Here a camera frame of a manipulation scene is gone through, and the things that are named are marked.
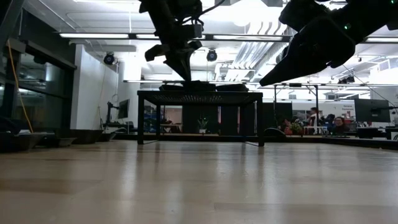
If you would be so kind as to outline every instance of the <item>table top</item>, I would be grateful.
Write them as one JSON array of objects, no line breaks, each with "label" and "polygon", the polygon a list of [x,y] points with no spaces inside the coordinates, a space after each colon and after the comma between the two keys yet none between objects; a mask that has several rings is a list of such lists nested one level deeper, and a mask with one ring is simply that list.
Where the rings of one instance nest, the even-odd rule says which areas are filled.
[{"label": "table top", "polygon": [[138,91],[137,94],[155,105],[239,106],[248,105],[257,100],[262,100],[262,93],[260,92]]}]

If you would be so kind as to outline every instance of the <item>robotic arm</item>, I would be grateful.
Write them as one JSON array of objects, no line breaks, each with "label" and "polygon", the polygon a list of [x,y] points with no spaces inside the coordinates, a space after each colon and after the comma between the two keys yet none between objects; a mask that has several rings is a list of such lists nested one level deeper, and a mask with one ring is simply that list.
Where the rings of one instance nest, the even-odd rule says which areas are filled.
[{"label": "robotic arm", "polygon": [[[202,11],[200,0],[140,0],[140,12],[148,12],[161,45],[146,52],[146,60],[165,55],[166,63],[184,80],[191,81],[190,57],[201,47],[203,22],[199,17],[224,3]],[[298,33],[284,50],[283,59],[261,81],[262,86],[304,77],[330,66],[343,65],[355,46],[384,25],[398,29],[398,0],[346,0],[329,10],[314,0],[291,0],[279,20]]]},{"label": "robotic arm", "polygon": [[346,0],[329,10],[313,0],[291,0],[279,20],[298,33],[284,50],[283,59],[261,81],[262,86],[343,65],[355,46],[384,25],[398,29],[398,0]]}]

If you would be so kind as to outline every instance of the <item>glass wall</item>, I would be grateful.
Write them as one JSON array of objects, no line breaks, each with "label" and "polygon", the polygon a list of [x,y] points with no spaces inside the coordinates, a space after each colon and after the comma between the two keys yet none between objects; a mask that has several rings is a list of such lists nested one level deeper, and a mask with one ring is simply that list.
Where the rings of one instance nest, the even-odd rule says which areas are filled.
[{"label": "glass wall", "polygon": [[[64,70],[32,54],[12,54],[20,94],[12,70],[5,69],[6,76],[0,77],[1,114],[27,124],[22,98],[34,130],[69,128],[73,70]],[[2,61],[7,65],[7,55]]]},{"label": "glass wall", "polygon": [[39,57],[22,54],[18,76],[22,85],[51,94],[65,94],[65,71]]},{"label": "glass wall", "polygon": [[62,99],[54,96],[37,93],[30,90],[19,89],[20,95],[16,101],[14,119],[25,120],[21,103],[24,102],[26,113],[35,128],[61,128]]}]

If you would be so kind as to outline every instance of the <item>security camera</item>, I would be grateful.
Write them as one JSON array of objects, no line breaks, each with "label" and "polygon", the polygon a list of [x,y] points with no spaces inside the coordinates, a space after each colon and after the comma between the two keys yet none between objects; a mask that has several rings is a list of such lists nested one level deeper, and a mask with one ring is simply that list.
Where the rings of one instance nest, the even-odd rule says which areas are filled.
[{"label": "security camera", "polygon": [[215,49],[210,49],[207,53],[207,61],[208,62],[215,62],[217,60],[217,53]]},{"label": "security camera", "polygon": [[108,52],[106,53],[106,56],[104,58],[104,63],[107,65],[114,65],[118,62],[116,57],[114,56],[114,52]]}]

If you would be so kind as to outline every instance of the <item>ceiling light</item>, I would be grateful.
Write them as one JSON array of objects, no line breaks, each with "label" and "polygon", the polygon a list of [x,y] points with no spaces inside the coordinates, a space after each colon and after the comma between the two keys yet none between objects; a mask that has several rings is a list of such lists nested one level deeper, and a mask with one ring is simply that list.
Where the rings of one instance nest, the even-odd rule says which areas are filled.
[{"label": "ceiling light", "polygon": [[277,42],[282,41],[283,37],[273,35],[215,35],[215,40],[240,40],[240,41],[268,41]]},{"label": "ceiling light", "polygon": [[63,38],[70,39],[128,39],[128,34],[84,34],[84,33],[62,33]]},{"label": "ceiling light", "polygon": [[366,43],[398,43],[397,37],[368,37]]},{"label": "ceiling light", "polygon": [[159,38],[155,36],[154,34],[137,34],[138,39],[153,39],[153,40],[158,40]]},{"label": "ceiling light", "polygon": [[243,82],[209,82],[210,84],[243,84]]},{"label": "ceiling light", "polygon": [[151,80],[125,80],[128,83],[163,83],[163,81],[151,81]]}]

